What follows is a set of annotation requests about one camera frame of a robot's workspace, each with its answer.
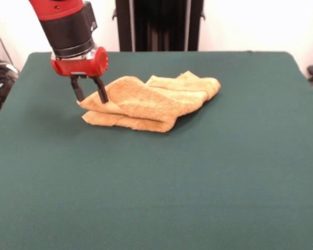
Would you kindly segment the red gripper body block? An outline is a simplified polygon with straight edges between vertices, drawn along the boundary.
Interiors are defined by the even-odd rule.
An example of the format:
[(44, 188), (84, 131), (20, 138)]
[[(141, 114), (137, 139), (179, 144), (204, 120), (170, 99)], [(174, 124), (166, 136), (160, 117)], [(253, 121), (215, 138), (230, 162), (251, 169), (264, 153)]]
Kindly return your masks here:
[(104, 47), (94, 47), (84, 55), (73, 58), (59, 58), (51, 54), (51, 64), (60, 76), (101, 77), (109, 67), (107, 51)]

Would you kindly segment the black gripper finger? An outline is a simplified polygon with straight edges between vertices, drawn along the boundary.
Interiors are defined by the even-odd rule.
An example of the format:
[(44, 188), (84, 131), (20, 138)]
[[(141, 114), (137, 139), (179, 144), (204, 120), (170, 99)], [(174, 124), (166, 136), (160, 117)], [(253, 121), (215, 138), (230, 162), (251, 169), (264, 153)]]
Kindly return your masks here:
[(82, 89), (80, 88), (80, 86), (78, 84), (78, 77), (77, 76), (71, 76), (70, 80), (71, 80), (71, 86), (75, 92), (77, 100), (79, 102), (82, 102), (85, 97), (84, 97)]
[(102, 103), (109, 101), (103, 81), (99, 77), (92, 77), (92, 80), (98, 87), (98, 94)]

